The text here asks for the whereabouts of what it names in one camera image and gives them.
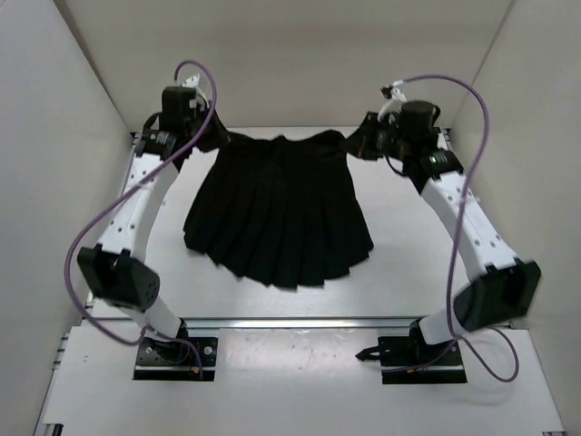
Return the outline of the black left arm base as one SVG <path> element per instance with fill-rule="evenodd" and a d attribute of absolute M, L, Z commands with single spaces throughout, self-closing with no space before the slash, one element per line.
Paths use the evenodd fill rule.
<path fill-rule="evenodd" d="M 190 335 L 187 341 L 199 353 L 201 368 L 187 345 L 145 338 L 137 349 L 133 378 L 137 381 L 213 382 L 218 356 L 218 333 Z"/>

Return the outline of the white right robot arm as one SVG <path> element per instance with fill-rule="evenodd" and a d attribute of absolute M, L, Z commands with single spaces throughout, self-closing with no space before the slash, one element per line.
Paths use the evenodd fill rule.
<path fill-rule="evenodd" d="M 538 264 L 519 258 L 465 186 L 467 173 L 457 156 L 440 146 L 434 126 L 439 113 L 425 101 L 404 103 L 397 112 L 369 112 L 342 146 L 361 160 L 401 162 L 401 176 L 436 213 L 464 265 L 465 288 L 421 319 L 420 332 L 407 341 L 408 356 L 422 364 L 438 355 L 440 343 L 526 317 L 541 280 Z"/>

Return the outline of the black pleated skirt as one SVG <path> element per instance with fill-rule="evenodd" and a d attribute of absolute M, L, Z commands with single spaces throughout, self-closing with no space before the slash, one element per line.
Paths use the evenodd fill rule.
<path fill-rule="evenodd" d="M 233 134 L 203 146 L 217 157 L 185 218 L 185 246 L 239 278 L 287 290 L 349 275 L 374 243 L 344 138 Z"/>

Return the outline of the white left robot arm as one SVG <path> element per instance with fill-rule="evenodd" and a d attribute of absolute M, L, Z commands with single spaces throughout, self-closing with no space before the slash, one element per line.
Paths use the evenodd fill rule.
<path fill-rule="evenodd" d="M 227 137 L 211 100 L 196 84 L 162 91 L 162 109 L 151 115 L 133 142 L 122 201 L 92 247 L 82 247 L 77 265 L 96 299 L 124 312 L 171 362 L 184 359 L 190 339 L 182 320 L 160 297 L 161 279 L 146 264 L 146 249 L 163 200 L 192 148 L 203 140 Z"/>

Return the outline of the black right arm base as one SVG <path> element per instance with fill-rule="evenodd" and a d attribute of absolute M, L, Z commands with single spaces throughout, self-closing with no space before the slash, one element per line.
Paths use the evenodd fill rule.
<path fill-rule="evenodd" d="M 384 385 L 464 384 L 468 382 L 458 343 L 428 345 L 417 335 L 380 336 L 378 344 L 355 355 L 379 362 Z"/>

